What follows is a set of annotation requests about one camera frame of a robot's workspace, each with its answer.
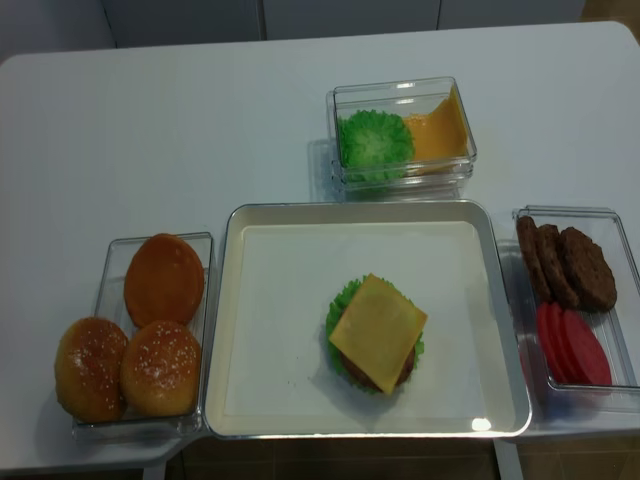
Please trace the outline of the brown burger patty on tray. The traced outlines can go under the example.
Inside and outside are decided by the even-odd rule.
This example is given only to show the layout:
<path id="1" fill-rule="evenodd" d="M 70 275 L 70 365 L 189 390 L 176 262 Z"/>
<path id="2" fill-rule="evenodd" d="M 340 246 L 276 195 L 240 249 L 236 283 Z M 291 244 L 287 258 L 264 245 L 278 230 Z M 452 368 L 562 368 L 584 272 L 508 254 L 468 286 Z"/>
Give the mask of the brown burger patty on tray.
<path id="1" fill-rule="evenodd" d="M 411 373 L 414 370 L 415 364 L 417 362 L 417 346 L 414 346 L 411 350 L 411 353 L 407 357 L 404 362 L 403 369 L 396 381 L 395 386 L 399 387 L 404 384 L 410 377 Z M 342 366 L 345 368 L 347 372 L 347 376 L 350 380 L 352 380 L 356 385 L 367 388 L 374 393 L 381 393 L 382 390 L 369 378 L 369 376 L 364 373 L 359 367 L 357 367 L 353 362 L 351 362 L 343 353 L 339 354 L 340 361 L 342 362 Z"/>

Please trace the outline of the yellow cheese slice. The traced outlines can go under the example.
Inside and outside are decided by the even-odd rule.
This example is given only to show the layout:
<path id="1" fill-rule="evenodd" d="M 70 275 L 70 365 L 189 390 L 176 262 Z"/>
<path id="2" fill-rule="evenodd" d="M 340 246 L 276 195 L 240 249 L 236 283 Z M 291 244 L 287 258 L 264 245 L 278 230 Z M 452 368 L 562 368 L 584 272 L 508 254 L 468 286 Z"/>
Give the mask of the yellow cheese slice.
<path id="1" fill-rule="evenodd" d="M 403 121 L 413 139 L 413 163 L 429 163 L 466 155 L 468 135 L 454 87 L 431 113 L 411 114 Z"/>
<path id="2" fill-rule="evenodd" d="M 329 341 L 382 390 L 396 381 L 428 315 L 390 281 L 372 273 L 347 307 Z"/>

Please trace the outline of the red tomato slice left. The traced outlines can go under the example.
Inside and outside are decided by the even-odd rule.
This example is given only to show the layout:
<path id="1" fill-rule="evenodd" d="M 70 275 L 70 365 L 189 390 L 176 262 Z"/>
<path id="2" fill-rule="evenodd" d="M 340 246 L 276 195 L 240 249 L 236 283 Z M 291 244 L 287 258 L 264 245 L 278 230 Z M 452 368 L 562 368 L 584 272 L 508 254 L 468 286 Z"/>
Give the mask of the red tomato slice left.
<path id="1" fill-rule="evenodd" d="M 559 356 L 560 350 L 550 323 L 550 307 L 549 303 L 543 302 L 537 308 L 536 327 L 539 344 L 554 381 L 558 384 L 570 384 L 573 378 L 570 370 Z"/>

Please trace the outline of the silver metal baking tray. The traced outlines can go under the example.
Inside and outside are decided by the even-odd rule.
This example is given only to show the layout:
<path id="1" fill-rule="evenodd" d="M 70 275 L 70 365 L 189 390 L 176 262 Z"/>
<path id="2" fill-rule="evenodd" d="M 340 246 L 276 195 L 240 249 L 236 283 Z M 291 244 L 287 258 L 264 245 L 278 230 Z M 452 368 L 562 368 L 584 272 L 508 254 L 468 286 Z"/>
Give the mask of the silver metal baking tray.
<path id="1" fill-rule="evenodd" d="M 325 319 L 375 274 L 427 315 L 392 395 L 334 369 Z M 529 395 L 490 217 L 471 200 L 261 204 L 227 223 L 205 417 L 221 437 L 514 437 Z"/>

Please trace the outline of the brown patty in container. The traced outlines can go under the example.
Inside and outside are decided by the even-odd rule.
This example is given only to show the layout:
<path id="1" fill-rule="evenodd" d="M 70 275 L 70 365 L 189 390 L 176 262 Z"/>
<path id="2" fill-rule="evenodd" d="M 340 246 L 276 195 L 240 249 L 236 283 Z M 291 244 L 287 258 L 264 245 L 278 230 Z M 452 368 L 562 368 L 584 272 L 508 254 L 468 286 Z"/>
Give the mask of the brown patty in container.
<path id="1" fill-rule="evenodd" d="M 554 298 L 564 309 L 577 310 L 580 307 L 580 297 L 564 273 L 559 257 L 559 231 L 556 225 L 544 224 L 537 228 L 536 249 Z"/>
<path id="2" fill-rule="evenodd" d="M 519 217 L 516 222 L 519 246 L 527 268 L 531 285 L 542 302 L 552 302 L 553 292 L 546 280 L 536 250 L 537 227 L 529 216 Z"/>
<path id="3" fill-rule="evenodd" d="M 560 255 L 582 307 L 592 312 L 611 310 L 618 298 L 617 288 L 601 247 L 582 231 L 568 227 L 560 233 Z"/>

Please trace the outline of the clear patty and tomato container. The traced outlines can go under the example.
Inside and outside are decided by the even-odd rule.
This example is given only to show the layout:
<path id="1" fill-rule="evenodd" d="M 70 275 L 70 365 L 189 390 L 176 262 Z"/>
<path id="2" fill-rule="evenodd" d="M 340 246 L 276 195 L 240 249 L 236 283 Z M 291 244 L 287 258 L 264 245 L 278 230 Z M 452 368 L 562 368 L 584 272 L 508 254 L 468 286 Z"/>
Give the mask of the clear patty and tomato container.
<path id="1" fill-rule="evenodd" d="M 529 216 L 538 228 L 556 225 L 560 233 L 574 227 L 589 236 L 603 251 L 616 283 L 617 301 L 607 312 L 577 312 L 599 340 L 609 362 L 611 386 L 558 384 L 546 364 L 538 340 L 536 312 L 543 303 L 533 289 L 524 264 L 518 236 L 501 246 L 501 266 L 514 318 L 520 358 L 532 396 L 541 411 L 553 418 L 593 417 L 601 411 L 639 410 L 639 275 L 620 217 L 610 209 L 527 206 L 514 212 Z M 560 350 L 559 320 L 564 309 L 554 298 L 551 327 Z"/>

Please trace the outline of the brown patty right in container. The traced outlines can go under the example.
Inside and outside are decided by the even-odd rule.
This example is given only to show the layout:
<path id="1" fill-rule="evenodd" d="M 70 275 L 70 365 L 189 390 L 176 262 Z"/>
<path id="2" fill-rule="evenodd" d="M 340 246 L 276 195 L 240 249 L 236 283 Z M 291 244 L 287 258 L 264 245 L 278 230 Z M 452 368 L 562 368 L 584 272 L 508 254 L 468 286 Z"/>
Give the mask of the brown patty right in container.
<path id="1" fill-rule="evenodd" d="M 617 288 L 601 247 L 582 231 L 568 227 L 560 233 L 560 255 L 582 307 L 592 312 L 611 310 L 618 298 Z"/>

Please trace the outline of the brown patty middle in container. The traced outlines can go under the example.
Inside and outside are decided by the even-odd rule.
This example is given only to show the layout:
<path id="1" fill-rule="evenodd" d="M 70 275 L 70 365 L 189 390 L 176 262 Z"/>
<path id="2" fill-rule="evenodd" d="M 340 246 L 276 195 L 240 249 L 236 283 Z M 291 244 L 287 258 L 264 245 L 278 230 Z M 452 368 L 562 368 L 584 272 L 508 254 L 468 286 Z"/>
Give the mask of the brown patty middle in container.
<path id="1" fill-rule="evenodd" d="M 580 307 L 580 297 L 564 273 L 559 257 L 559 231 L 556 225 L 544 224 L 537 228 L 536 249 L 554 298 L 564 309 L 577 310 Z"/>

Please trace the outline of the red tomato slice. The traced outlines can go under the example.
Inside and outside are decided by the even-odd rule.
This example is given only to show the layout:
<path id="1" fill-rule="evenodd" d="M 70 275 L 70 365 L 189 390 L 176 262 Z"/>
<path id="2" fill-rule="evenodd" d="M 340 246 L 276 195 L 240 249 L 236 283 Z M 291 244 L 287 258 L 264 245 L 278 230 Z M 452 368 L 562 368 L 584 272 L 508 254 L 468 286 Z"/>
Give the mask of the red tomato slice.
<path id="1" fill-rule="evenodd" d="M 560 353 L 572 384 L 611 386 L 612 375 L 604 350 L 592 330 L 575 311 L 560 314 Z"/>
<path id="2" fill-rule="evenodd" d="M 570 370 L 559 356 L 560 350 L 550 323 L 550 307 L 549 303 L 543 302 L 537 308 L 536 327 L 539 344 L 554 381 L 558 384 L 570 384 L 573 378 Z"/>

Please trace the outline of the sesame bun top right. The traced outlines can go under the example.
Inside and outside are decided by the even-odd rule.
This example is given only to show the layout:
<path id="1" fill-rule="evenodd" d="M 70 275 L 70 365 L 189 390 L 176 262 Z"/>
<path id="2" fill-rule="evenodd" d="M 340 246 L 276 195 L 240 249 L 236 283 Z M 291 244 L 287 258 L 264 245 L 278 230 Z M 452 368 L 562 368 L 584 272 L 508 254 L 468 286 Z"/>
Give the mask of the sesame bun top right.
<path id="1" fill-rule="evenodd" d="M 200 363 L 200 344 L 186 326 L 153 322 L 140 329 L 125 349 L 121 391 L 140 415 L 185 415 L 196 404 Z"/>

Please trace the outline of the sesame bun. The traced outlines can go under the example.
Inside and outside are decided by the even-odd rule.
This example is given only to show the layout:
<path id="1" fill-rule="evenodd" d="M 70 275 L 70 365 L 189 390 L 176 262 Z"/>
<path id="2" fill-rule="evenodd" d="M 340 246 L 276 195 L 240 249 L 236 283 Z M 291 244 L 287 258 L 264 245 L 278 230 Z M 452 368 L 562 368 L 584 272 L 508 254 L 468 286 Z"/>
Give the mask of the sesame bun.
<path id="1" fill-rule="evenodd" d="M 196 404 L 200 363 L 200 344 L 186 326 L 153 322 L 140 329 L 125 349 L 121 391 L 140 415 L 185 415 Z"/>
<path id="2" fill-rule="evenodd" d="M 65 331 L 54 362 L 55 392 L 76 420 L 94 424 L 122 418 L 120 367 L 127 345 L 123 330 L 101 317 L 79 319 Z"/>

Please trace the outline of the plain bun bottom half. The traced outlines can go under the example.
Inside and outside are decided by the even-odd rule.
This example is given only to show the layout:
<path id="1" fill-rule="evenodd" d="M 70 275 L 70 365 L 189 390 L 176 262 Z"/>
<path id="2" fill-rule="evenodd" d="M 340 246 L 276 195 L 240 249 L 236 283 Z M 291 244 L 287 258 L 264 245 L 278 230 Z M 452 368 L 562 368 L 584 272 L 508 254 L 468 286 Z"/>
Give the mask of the plain bun bottom half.
<path id="1" fill-rule="evenodd" d="M 124 300 L 134 325 L 156 321 L 188 325 L 204 292 L 204 269 L 183 239 L 160 233 L 134 254 L 124 282 Z"/>

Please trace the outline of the clear plastic bun container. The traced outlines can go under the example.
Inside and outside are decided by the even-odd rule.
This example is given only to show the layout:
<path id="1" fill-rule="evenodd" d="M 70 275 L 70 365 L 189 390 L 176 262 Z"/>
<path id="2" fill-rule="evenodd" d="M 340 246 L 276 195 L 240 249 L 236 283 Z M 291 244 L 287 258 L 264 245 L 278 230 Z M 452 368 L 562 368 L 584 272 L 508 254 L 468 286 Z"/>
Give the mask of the clear plastic bun container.
<path id="1" fill-rule="evenodd" d="M 178 236 L 194 249 L 203 267 L 203 294 L 188 329 L 201 347 L 196 400 L 190 412 L 178 416 L 146 416 L 128 407 L 119 421 L 86 423 L 75 419 L 73 438 L 79 443 L 126 443 L 156 439 L 185 437 L 202 430 L 204 425 L 204 371 L 210 353 L 209 286 L 215 283 L 214 240 L 208 232 L 194 232 Z M 113 240 L 108 247 L 102 278 L 97 293 L 94 314 L 118 325 L 128 338 L 137 332 L 125 306 L 124 285 L 126 271 L 137 251 L 146 241 L 144 237 Z"/>

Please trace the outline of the clear lettuce and cheese container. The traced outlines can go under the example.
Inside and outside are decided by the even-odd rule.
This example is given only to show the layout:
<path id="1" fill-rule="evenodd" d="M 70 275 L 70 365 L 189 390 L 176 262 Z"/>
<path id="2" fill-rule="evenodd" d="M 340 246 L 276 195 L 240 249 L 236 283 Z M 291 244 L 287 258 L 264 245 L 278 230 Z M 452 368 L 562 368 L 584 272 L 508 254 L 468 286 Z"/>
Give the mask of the clear lettuce and cheese container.
<path id="1" fill-rule="evenodd" d="M 338 119 L 358 110 L 376 110 L 400 115 L 431 113 L 445 99 L 451 87 L 458 95 L 467 132 L 467 153 L 429 163 L 405 166 L 404 175 L 383 183 L 350 183 L 341 164 Z M 421 200 L 458 198 L 474 172 L 477 147 L 456 80 L 450 76 L 339 86 L 327 95 L 327 122 L 331 181 L 336 193 L 347 201 Z"/>

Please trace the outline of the brown patty left in container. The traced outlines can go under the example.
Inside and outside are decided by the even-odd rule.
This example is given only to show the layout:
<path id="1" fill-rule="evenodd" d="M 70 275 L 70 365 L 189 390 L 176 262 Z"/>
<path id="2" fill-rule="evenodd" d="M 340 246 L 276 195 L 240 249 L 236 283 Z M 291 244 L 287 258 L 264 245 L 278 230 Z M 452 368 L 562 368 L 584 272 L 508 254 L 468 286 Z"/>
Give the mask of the brown patty left in container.
<path id="1" fill-rule="evenodd" d="M 553 292 L 546 280 L 536 250 L 537 227 L 529 216 L 519 217 L 516 222 L 519 246 L 527 268 L 531 285 L 542 302 L 552 302 Z"/>

